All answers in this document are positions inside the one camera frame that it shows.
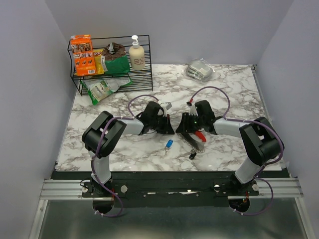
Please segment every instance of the orange package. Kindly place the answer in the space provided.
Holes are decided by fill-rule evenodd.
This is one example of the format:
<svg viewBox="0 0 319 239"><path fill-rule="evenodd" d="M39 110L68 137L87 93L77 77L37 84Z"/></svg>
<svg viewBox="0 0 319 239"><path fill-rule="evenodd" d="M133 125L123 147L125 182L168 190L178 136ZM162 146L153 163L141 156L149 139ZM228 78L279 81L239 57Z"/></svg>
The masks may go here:
<svg viewBox="0 0 319 239"><path fill-rule="evenodd" d="M90 35L71 36L71 47L75 63L76 75L96 74L93 48Z"/></svg>

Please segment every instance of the black tool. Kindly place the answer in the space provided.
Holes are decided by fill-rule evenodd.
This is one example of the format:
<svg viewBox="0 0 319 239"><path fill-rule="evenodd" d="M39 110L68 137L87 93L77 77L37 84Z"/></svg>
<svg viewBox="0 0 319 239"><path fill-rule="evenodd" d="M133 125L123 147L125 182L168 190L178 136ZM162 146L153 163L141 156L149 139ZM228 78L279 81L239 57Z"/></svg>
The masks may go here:
<svg viewBox="0 0 319 239"><path fill-rule="evenodd" d="M190 160L193 160L196 155L197 155L196 151L195 151L194 149L192 149L191 152L190 152L189 159L190 159Z"/></svg>

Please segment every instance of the bolt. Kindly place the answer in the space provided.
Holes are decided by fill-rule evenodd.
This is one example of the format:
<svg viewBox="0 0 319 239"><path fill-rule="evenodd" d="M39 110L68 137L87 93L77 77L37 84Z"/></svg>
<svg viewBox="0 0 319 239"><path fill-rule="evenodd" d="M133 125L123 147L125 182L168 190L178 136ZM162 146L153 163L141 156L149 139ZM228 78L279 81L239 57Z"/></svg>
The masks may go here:
<svg viewBox="0 0 319 239"><path fill-rule="evenodd" d="M127 190L128 190L128 188L127 188L126 185L123 185L123 186L121 187L121 192L122 192L122 193L126 193Z"/></svg>
<svg viewBox="0 0 319 239"><path fill-rule="evenodd" d="M86 193L89 190L87 188L82 187L81 191L82 191L82 193Z"/></svg>
<svg viewBox="0 0 319 239"><path fill-rule="evenodd" d="M254 185L252 186L252 188L253 188L254 191L258 191L258 190L259 190L259 187L258 187L257 184L254 184Z"/></svg>
<svg viewBox="0 0 319 239"><path fill-rule="evenodd" d="M214 190L215 190L215 192L216 192L216 193L218 193L218 192L219 192L220 187L219 187L219 185L218 185L218 184L216 184L216 185L214 186Z"/></svg>

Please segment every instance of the pump dispenser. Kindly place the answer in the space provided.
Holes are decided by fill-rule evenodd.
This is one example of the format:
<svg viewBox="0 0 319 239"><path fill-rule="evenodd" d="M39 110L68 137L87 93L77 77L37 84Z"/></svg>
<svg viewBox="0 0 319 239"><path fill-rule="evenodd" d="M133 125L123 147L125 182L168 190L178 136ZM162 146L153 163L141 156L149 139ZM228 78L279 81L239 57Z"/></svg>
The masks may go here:
<svg viewBox="0 0 319 239"><path fill-rule="evenodd" d="M131 66L134 70L142 70L145 67L144 49L139 45L138 36L132 36L133 46L129 49Z"/></svg>

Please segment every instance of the metal floor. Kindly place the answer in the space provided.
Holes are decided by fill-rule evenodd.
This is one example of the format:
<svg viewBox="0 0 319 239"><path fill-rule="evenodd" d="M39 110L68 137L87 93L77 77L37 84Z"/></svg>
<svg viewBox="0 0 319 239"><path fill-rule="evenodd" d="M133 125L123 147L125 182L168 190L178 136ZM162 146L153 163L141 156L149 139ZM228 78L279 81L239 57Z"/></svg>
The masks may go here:
<svg viewBox="0 0 319 239"><path fill-rule="evenodd" d="M269 199L251 200L256 212ZM294 198L275 199L269 211L243 217L230 208L130 208L102 218L92 201L51 201L41 239L306 239Z"/></svg>

